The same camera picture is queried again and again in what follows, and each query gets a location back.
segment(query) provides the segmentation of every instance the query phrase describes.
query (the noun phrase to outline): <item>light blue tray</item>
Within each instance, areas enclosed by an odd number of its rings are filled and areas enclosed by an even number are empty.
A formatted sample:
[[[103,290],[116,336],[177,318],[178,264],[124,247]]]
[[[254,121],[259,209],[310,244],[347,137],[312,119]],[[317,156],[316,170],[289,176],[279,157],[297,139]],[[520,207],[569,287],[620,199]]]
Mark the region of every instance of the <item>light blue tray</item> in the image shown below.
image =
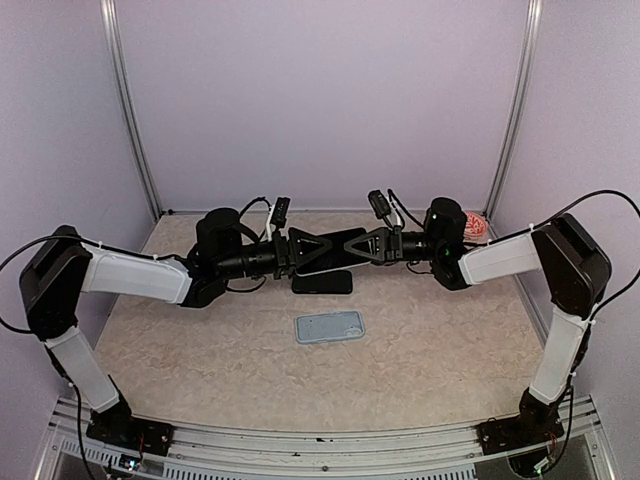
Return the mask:
[[[333,312],[296,318],[296,339],[303,345],[364,337],[360,312]]]

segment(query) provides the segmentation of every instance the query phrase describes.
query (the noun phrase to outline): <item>lavender wall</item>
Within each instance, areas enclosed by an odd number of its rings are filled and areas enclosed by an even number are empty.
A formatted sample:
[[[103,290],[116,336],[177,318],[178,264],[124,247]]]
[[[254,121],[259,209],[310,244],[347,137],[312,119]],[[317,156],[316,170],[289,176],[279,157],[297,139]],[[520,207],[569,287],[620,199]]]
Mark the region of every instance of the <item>lavender wall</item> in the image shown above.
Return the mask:
[[[165,208],[368,206],[391,186],[484,207],[526,0],[118,2]]]
[[[100,3],[15,0],[0,8],[0,258],[62,223],[140,247],[152,221],[118,106]],[[0,314],[22,327],[17,278],[27,258],[0,278]],[[111,302],[92,295],[78,310],[92,341]],[[0,478],[27,478],[63,389],[35,338],[0,329]]]
[[[617,188],[640,201],[640,5],[544,5],[531,89],[496,225],[509,232],[539,221],[590,190]],[[640,224],[619,199],[575,209],[611,257],[609,293],[640,263]],[[525,284],[548,315],[541,274]],[[621,478],[640,468],[640,287],[603,309],[580,388],[593,395]]]

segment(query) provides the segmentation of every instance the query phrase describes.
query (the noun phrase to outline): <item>pink object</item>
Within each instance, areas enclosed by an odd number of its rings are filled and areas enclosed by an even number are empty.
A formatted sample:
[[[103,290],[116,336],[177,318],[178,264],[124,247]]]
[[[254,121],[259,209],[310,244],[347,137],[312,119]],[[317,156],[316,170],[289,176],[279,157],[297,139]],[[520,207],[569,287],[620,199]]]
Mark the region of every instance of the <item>pink object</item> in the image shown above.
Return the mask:
[[[464,236],[467,240],[482,239],[489,229],[487,221],[477,213],[465,212],[467,214],[467,226],[464,229]]]

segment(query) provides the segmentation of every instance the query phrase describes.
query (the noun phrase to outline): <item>white wall panel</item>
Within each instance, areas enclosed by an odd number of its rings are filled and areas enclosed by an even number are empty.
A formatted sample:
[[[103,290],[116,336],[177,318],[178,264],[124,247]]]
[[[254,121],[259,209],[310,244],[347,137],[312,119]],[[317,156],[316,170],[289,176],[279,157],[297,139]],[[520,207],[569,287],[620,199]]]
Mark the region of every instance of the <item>white wall panel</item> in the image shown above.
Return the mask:
[[[118,18],[163,206],[486,202],[528,2],[138,0]]]

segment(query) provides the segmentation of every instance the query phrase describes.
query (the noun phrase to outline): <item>metal corner post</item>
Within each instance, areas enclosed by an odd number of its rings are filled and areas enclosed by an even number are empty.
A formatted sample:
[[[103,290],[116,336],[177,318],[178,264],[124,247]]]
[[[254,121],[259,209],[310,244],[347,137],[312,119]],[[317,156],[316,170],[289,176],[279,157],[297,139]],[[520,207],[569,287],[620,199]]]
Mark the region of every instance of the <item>metal corner post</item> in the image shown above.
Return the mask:
[[[524,111],[527,88],[531,77],[536,41],[538,39],[541,11],[542,0],[529,0],[527,24],[524,31],[522,53],[520,55],[516,87],[513,94],[513,100],[511,102],[511,111],[509,112],[509,121],[507,123],[507,130],[500,149],[498,168],[484,209],[485,215],[489,221],[493,220],[493,216],[496,213],[498,201],[500,200],[500,195],[504,189],[509,164],[511,163],[513,149],[518,136],[518,129],[520,127],[520,121]]]
[[[118,30],[118,18],[116,16],[115,0],[100,0],[102,7],[102,20],[107,36],[107,44],[111,52],[111,60],[116,76],[116,84],[118,88],[118,96],[120,97],[120,106],[124,114],[125,123],[127,125],[127,133],[131,141],[133,156],[142,182],[142,187],[147,199],[149,210],[157,222],[162,216],[162,206],[156,189],[149,164],[142,148],[142,140],[140,131],[136,121],[133,102],[129,92],[129,84],[127,83],[127,70],[125,68],[124,55],[122,53],[122,44],[120,41],[120,32]]]

